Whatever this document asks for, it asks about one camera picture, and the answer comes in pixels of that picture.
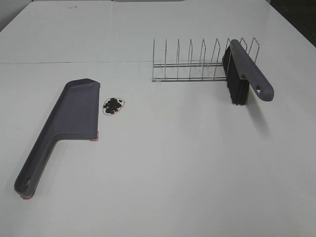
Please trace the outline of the pile of coffee beans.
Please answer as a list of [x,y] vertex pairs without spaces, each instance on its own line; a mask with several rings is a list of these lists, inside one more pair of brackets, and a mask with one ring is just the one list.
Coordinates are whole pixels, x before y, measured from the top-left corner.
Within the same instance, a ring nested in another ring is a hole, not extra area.
[[111,116],[118,113],[124,106],[125,101],[121,98],[109,98],[103,104],[103,114],[106,116]]

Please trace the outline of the grey plastic dustpan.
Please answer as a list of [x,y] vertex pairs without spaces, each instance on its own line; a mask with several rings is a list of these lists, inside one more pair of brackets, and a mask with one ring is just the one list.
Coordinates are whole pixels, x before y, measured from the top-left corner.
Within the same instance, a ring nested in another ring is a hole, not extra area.
[[92,79],[66,83],[14,183],[21,198],[34,195],[58,141],[98,138],[99,91]]

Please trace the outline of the grey hand brush black bristles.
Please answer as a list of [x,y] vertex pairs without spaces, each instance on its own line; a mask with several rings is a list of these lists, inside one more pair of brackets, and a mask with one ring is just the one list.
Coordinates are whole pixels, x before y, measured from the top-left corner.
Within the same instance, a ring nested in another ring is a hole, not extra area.
[[264,74],[250,58],[241,43],[233,39],[222,59],[227,87],[231,101],[235,105],[245,105],[252,87],[259,99],[271,102],[274,89]]

